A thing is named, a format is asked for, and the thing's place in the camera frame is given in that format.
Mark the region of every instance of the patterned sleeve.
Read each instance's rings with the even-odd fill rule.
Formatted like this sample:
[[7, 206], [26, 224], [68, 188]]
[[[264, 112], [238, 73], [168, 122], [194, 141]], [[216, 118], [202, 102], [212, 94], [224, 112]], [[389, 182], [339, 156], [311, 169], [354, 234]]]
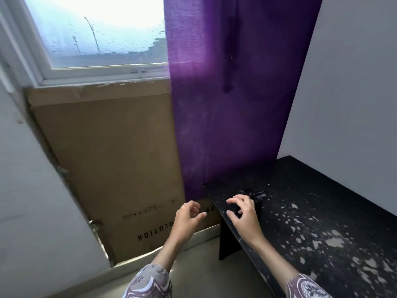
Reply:
[[167, 270], [150, 264], [141, 269], [128, 285], [122, 298], [172, 298], [172, 284]]
[[287, 285], [288, 298], [332, 298], [309, 276], [300, 274]]

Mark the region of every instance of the window frame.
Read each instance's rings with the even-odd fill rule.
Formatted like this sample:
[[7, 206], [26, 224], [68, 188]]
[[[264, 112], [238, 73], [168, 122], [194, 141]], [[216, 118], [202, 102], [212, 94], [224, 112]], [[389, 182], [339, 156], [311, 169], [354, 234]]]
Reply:
[[51, 68], [25, 0], [0, 0], [0, 52], [23, 87], [167, 79], [168, 63]]

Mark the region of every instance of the white wall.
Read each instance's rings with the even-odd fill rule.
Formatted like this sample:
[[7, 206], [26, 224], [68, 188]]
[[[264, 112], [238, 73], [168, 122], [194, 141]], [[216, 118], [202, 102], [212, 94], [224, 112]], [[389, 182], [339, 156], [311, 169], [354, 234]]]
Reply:
[[397, 215], [397, 0], [323, 0], [279, 157]]
[[85, 218], [0, 84], [0, 296], [47, 296], [107, 268]]

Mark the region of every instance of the glass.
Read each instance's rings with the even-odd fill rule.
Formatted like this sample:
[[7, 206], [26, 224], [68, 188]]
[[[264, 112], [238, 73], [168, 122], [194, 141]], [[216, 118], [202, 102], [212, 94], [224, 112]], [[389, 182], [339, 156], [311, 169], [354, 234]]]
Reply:
[[163, 0], [25, 0], [52, 68], [167, 62]]

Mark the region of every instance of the black table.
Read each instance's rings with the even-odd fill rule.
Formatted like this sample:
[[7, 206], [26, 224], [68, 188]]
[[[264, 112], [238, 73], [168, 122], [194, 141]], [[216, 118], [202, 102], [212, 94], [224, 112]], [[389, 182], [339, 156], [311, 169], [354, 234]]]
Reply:
[[220, 260], [243, 248], [277, 298], [284, 292], [226, 215], [238, 193], [255, 200], [274, 248], [334, 298], [397, 297], [397, 217], [304, 163], [287, 156], [203, 188], [223, 219]]

